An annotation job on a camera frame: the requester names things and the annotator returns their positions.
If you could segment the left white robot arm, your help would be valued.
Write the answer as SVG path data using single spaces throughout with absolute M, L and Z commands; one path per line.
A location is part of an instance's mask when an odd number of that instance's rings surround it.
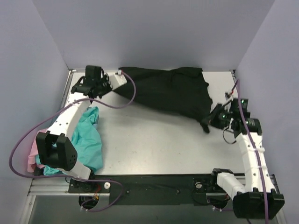
M 92 99 L 111 91 L 108 74 L 99 66 L 86 66 L 85 75 L 71 89 L 64 111 L 46 132 L 36 136 L 40 163 L 81 179 L 79 186 L 85 192 L 95 189 L 96 180 L 90 177 L 91 169 L 79 161 L 78 153 L 71 143 L 72 135 Z

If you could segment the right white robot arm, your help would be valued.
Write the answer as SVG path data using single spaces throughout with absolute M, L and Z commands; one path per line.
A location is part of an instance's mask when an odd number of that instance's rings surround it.
M 266 165 L 260 121 L 250 117 L 248 100 L 230 97 L 217 104 L 204 122 L 220 130 L 230 129 L 239 146 L 244 166 L 245 184 L 229 169 L 214 169 L 210 189 L 223 189 L 233 202 L 237 218 L 272 220 L 285 203 L 276 191 Z

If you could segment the black t shirt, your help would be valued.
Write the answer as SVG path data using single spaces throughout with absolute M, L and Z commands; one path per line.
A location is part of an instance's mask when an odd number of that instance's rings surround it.
M 180 67 L 172 70 L 156 70 L 138 67 L 122 67 L 132 81 L 114 90 L 120 96 L 154 110 L 179 114 L 199 122 L 209 133 L 205 118 L 210 114 L 213 100 L 208 93 L 208 82 L 203 69 Z

